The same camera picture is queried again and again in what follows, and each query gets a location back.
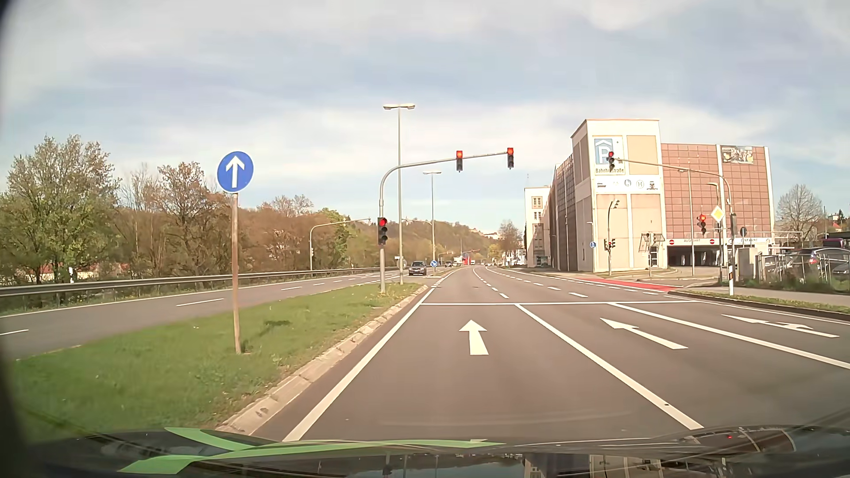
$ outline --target beige building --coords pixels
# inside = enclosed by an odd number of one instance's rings
[[[710,217],[705,234],[696,224],[699,214],[709,216],[719,205],[728,228],[728,191],[716,186],[722,181],[655,164],[723,175],[732,188],[736,230],[744,226],[748,231],[746,237],[736,238],[736,247],[771,252],[774,209],[768,148],[667,144],[661,143],[655,119],[588,119],[573,133],[572,154],[555,169],[547,199],[552,265],[560,270],[607,270],[608,240],[615,244],[611,270],[646,269],[650,262],[659,268],[690,265],[692,243],[696,265],[725,263],[724,248],[731,246],[728,232],[718,232]]]
[[[552,265],[548,198],[549,186],[525,188],[525,260],[529,267]]]

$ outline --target asphalt road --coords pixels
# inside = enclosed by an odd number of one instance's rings
[[[255,435],[616,447],[703,427],[848,426],[848,396],[850,322],[468,266]]]
[[[397,270],[387,272],[389,280],[398,281],[398,277]],[[422,277],[410,279],[421,281]],[[250,307],[341,287],[377,284],[378,281],[375,272],[240,287],[239,306]],[[232,304],[231,289],[221,289],[4,316],[0,317],[0,350],[7,359],[33,356],[118,333],[218,314],[232,310]]]

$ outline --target grass median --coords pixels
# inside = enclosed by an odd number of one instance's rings
[[[421,284],[354,286],[117,335],[9,364],[28,438],[211,427]]]
[[[850,307],[846,307],[845,305],[838,304],[825,304],[821,302],[807,302],[805,300],[792,300],[792,299],[777,299],[774,297],[760,297],[757,295],[743,295],[743,294],[735,294],[729,295],[727,293],[718,293],[718,292],[709,292],[709,291],[698,291],[698,290],[688,290],[688,293],[694,293],[697,295],[705,295],[708,297],[720,297],[724,299],[738,299],[738,300],[749,300],[750,302],[759,302],[762,304],[776,304],[776,305],[788,305],[790,307],[797,307],[801,309],[812,309],[812,310],[827,310],[829,312],[841,312],[843,314],[850,314]]]

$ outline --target blue mandatory direction sign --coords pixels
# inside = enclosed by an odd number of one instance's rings
[[[221,159],[216,179],[221,189],[227,192],[239,192],[251,182],[254,175],[254,161],[242,151],[233,151]]]

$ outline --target pedestrian traffic light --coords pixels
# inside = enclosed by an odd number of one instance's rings
[[[387,245],[387,218],[377,219],[377,244],[379,246]]]

